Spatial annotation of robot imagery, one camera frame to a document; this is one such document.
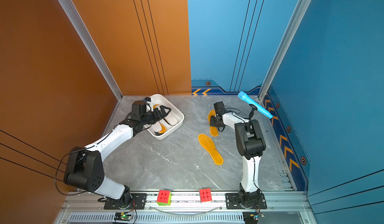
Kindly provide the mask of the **white plastic storage box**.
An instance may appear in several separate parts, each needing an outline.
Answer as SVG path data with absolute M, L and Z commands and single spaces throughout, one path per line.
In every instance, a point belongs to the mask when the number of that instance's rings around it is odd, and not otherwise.
M 178 124 L 175 126 L 170 126 L 164 119 L 160 120 L 160 123 L 167 128 L 167 131 L 160 135 L 159 133 L 155 133 L 151 126 L 152 125 L 144 125 L 145 129 L 157 140 L 162 140 L 165 137 L 169 136 L 171 133 L 173 133 L 177 128 L 179 128 L 184 121 L 184 114 L 175 106 L 173 105 L 168 99 L 166 99 L 161 94 L 154 94 L 150 96 L 152 98 L 153 106 L 154 105 L 164 105 L 165 107 L 171 108 L 172 111 L 170 112 L 173 114 L 176 119 L 178 120 Z

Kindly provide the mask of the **white insole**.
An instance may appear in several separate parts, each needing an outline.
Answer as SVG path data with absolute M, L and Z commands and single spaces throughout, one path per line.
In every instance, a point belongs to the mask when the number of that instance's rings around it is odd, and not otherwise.
M 160 133 L 163 130 L 163 126 L 160 122 L 156 122 L 151 126 L 151 128 L 155 133 Z
M 165 118 L 164 120 L 170 125 L 170 126 L 175 126 L 178 124 L 178 120 L 176 119 L 176 117 L 169 113 Z

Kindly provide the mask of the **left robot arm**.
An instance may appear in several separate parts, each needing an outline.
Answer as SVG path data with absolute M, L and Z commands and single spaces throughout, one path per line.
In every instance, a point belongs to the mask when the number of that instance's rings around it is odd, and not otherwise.
M 103 161 L 121 144 L 148 129 L 171 113 L 171 108 L 160 105 L 151 108 L 149 99 L 135 101 L 126 118 L 99 140 L 68 153 L 63 178 L 66 185 L 106 197 L 119 209 L 133 207 L 130 188 L 108 178 Z

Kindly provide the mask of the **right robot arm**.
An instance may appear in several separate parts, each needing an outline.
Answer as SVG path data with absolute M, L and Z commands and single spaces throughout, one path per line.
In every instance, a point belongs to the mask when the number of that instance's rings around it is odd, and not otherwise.
M 226 127 L 235 131 L 237 150 L 243 160 L 243 176 L 239 188 L 240 204 L 245 209 L 266 209 L 266 199 L 259 185 L 259 165 L 267 145 L 259 122 L 253 119 L 258 108 L 254 104 L 250 106 L 251 111 L 246 119 L 226 108 L 223 102 L 216 102 L 215 114 L 208 117 L 208 121 L 210 126 L 218 131 L 223 131 Z

